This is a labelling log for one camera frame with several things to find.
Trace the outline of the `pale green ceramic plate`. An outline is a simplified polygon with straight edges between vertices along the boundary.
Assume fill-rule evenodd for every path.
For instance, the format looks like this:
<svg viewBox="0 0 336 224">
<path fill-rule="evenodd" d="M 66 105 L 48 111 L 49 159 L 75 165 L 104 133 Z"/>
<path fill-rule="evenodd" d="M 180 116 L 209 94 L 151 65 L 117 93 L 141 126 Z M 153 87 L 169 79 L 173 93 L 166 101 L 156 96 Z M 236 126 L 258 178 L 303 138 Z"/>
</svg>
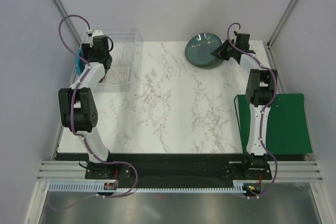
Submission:
<svg viewBox="0 0 336 224">
<path fill-rule="evenodd" d="M 222 63 L 223 63 L 223 60 L 221 60 L 221 59 L 216 59 L 216 60 L 214 60 L 213 62 L 211 62 L 211 64 L 209 64 L 209 65 L 207 66 L 207 68 L 208 68 L 208 69 L 214 69 L 214 68 L 220 66 Z"/>
</svg>

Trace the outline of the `dark teal floral plate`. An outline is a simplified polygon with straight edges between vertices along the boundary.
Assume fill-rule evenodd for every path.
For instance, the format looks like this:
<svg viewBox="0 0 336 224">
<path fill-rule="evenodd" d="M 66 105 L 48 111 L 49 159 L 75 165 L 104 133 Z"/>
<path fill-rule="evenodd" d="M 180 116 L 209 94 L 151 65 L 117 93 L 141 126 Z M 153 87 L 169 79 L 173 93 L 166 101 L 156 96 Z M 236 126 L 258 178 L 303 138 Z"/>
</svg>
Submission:
<svg viewBox="0 0 336 224">
<path fill-rule="evenodd" d="M 211 33 L 202 33 L 194 36 L 186 45 L 184 56 L 192 65 L 208 69 L 207 66 L 216 59 L 211 52 L 222 45 L 221 39 Z"/>
</svg>

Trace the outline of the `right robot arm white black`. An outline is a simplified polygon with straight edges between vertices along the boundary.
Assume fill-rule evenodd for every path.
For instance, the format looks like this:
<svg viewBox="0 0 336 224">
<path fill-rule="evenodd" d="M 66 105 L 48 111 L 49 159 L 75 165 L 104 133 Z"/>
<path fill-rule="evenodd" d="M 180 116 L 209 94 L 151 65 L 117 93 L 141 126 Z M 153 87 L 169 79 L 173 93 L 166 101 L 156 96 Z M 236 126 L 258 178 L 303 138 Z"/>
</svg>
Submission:
<svg viewBox="0 0 336 224">
<path fill-rule="evenodd" d="M 250 50 L 250 34 L 234 33 L 235 40 L 226 39 L 211 55 L 228 61 L 233 58 L 249 72 L 245 98 L 250 109 L 250 128 L 246 152 L 264 156 L 266 151 L 267 120 L 277 93 L 277 73 L 265 67 Z"/>
</svg>

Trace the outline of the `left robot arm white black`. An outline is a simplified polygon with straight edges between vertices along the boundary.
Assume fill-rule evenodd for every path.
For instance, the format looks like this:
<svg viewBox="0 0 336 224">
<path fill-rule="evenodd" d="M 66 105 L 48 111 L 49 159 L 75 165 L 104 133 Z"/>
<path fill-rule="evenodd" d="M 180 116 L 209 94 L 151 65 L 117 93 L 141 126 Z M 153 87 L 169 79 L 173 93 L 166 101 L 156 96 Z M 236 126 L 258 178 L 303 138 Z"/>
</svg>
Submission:
<svg viewBox="0 0 336 224">
<path fill-rule="evenodd" d="M 89 161 L 105 163 L 109 150 L 97 129 L 98 111 L 92 92 L 111 68 L 113 41 L 101 30 L 94 30 L 81 49 L 86 61 L 82 74 L 74 84 L 58 92 L 61 122 L 80 139 Z"/>
</svg>

